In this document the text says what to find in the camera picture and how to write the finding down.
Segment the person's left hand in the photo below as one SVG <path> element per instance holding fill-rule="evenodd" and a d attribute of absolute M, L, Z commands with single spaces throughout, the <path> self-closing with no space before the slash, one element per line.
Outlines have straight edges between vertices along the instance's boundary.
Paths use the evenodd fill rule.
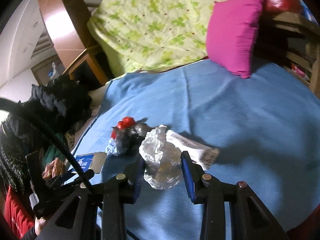
<path fill-rule="evenodd" d="M 47 220 L 43 217 L 41 217 L 40 219 L 35 218 L 35 225 L 34 225 L 34 229 L 35 229 L 35 233 L 37 236 L 40 235 L 42 229 L 44 228 L 44 226 L 46 225 Z"/>

